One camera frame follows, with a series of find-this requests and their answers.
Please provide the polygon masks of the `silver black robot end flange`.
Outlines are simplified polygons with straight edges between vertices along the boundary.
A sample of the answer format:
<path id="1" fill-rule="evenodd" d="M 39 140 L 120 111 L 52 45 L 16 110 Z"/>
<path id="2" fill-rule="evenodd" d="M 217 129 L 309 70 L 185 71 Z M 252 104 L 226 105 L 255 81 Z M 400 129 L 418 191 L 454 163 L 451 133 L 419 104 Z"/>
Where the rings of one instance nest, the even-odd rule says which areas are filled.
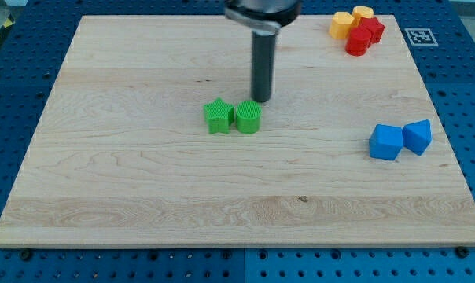
<path id="1" fill-rule="evenodd" d="M 224 14 L 254 31 L 277 35 L 302 9 L 301 0 L 225 0 Z"/>

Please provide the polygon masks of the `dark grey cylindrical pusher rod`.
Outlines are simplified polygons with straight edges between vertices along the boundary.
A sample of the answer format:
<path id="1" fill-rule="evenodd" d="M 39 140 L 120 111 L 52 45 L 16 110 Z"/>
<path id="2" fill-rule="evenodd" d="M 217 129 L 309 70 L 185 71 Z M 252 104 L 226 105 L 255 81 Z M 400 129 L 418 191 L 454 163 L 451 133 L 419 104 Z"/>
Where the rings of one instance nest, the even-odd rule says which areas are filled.
<path id="1" fill-rule="evenodd" d="M 271 99 L 274 78 L 276 35 L 252 33 L 251 97 L 256 102 Z"/>

